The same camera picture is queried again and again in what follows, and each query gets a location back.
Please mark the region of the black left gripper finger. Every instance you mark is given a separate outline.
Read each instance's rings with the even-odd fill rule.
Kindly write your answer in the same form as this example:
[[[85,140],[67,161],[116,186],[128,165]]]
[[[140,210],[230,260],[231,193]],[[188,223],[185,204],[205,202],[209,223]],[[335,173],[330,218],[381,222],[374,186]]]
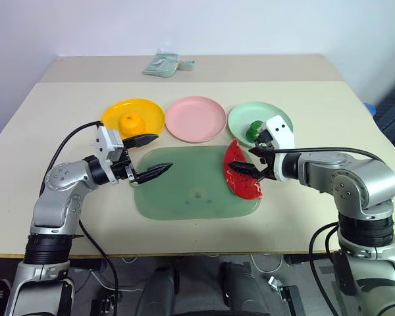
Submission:
[[[143,172],[136,172],[134,169],[132,169],[133,178],[130,180],[130,183],[143,184],[154,180],[161,176],[164,172],[167,172],[172,166],[173,163],[160,163],[149,167]]]
[[[125,149],[133,147],[142,147],[156,140],[159,136],[157,134],[140,134],[123,139],[123,146]]]

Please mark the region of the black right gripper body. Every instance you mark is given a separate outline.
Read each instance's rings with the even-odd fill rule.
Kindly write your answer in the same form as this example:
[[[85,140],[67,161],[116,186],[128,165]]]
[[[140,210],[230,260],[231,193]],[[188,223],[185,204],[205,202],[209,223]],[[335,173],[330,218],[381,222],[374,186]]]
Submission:
[[[264,130],[260,132],[258,137],[256,138],[255,147],[273,150],[274,147],[272,145],[272,141],[273,141],[273,137],[271,136],[271,134],[267,130]],[[275,153],[273,157],[259,157],[259,160],[262,164],[266,165],[266,167],[263,169],[263,171],[266,172],[266,179],[275,180],[275,174],[274,174]]]

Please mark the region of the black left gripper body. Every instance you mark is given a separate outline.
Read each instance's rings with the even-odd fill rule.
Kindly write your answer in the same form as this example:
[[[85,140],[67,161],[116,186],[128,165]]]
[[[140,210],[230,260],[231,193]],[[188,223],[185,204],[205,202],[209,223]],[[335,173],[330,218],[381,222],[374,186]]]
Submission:
[[[120,156],[112,163],[111,170],[117,180],[128,180],[130,183],[138,184],[139,177],[127,149],[122,150]]]

